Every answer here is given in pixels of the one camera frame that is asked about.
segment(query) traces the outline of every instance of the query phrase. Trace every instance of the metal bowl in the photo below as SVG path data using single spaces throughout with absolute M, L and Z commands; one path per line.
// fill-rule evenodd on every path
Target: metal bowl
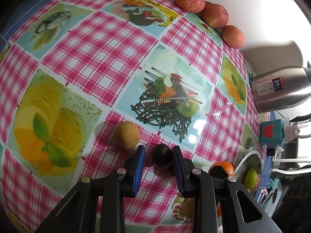
M 246 154 L 246 156 L 242 159 L 238 165 L 234 165 L 234 175 L 237 178 L 238 182 L 244 183 L 245 176 L 247 172 L 253 168 L 258 176 L 258 181 L 256 183 L 256 186 L 251 189 L 251 195 L 255 197 L 256 192 L 259 188 L 259 182 L 261 177 L 261 160 L 260 160 L 260 154 L 258 151 L 254 150 Z

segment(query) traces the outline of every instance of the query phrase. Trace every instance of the stainless steel kettle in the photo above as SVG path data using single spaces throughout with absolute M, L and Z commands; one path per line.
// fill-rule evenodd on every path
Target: stainless steel kettle
M 311 96 L 311 68 L 282 67 L 255 76 L 250 79 L 250 82 L 259 113 L 292 108 Z M 305 118 L 303 120 L 309 119 L 311 114 L 303 118 Z

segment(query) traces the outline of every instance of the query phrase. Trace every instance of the metal rivet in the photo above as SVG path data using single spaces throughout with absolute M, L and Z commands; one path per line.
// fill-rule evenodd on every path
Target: metal rivet
M 81 179 L 81 182 L 83 183 L 89 183 L 91 181 L 91 178 L 89 176 L 84 176 Z
M 198 169 L 198 168 L 194 168 L 194 169 L 192 169 L 192 173 L 193 174 L 201 174 L 201 170 L 200 169 Z
M 228 177 L 228 181 L 230 181 L 230 182 L 234 183 L 234 182 L 236 182 L 236 181 L 237 181 L 237 179 L 236 179 L 236 177 L 235 177 L 235 176 L 229 176 L 229 177 Z
M 117 173 L 118 173 L 118 174 L 124 174 L 124 173 L 126 173 L 126 169 L 124 169 L 124 168 L 119 168 L 119 169 L 117 170 Z

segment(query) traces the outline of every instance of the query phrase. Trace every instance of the green fruit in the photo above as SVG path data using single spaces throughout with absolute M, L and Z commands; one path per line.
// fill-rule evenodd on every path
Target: green fruit
M 186 118 L 194 116 L 198 109 L 199 105 L 190 100 L 177 106 L 177 111 Z
M 244 179 L 244 186 L 246 188 L 252 189 L 257 183 L 257 173 L 254 169 L 250 169 Z

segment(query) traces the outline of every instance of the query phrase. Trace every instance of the red apple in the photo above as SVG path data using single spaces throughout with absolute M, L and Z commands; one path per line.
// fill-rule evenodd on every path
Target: red apple
M 204 7 L 202 18 L 210 27 L 218 29 L 227 25 L 229 14 L 220 4 L 212 3 Z
M 174 0 L 176 5 L 189 13 L 198 13 L 205 7 L 205 0 Z
M 221 31 L 221 38 L 234 49 L 241 48 L 245 43 L 244 34 L 234 25 L 227 25 Z

